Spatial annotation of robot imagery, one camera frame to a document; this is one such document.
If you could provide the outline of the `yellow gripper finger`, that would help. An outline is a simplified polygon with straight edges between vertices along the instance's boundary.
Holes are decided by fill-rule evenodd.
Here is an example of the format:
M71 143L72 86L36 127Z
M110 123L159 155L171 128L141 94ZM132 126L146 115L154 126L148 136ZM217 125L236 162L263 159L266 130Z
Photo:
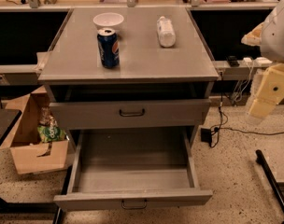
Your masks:
M247 46L260 46L262 43L262 29L263 24L260 23L241 39L241 43Z
M284 99L284 63L258 69L246 103L246 121L260 124Z

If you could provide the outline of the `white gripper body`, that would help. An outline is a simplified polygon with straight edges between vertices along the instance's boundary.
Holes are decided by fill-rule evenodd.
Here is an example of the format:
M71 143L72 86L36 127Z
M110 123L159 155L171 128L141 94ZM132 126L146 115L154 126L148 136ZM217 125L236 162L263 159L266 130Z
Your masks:
M284 0L280 0L263 22L260 51L263 57L284 63Z

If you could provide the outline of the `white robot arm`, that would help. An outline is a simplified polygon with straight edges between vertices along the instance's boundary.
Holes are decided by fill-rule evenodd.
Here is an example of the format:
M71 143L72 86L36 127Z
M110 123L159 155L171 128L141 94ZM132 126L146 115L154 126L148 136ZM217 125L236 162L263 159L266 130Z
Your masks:
M252 79L246 104L247 122L260 124L284 99L284 0L241 39L248 46L258 46L261 55L273 64L258 69Z

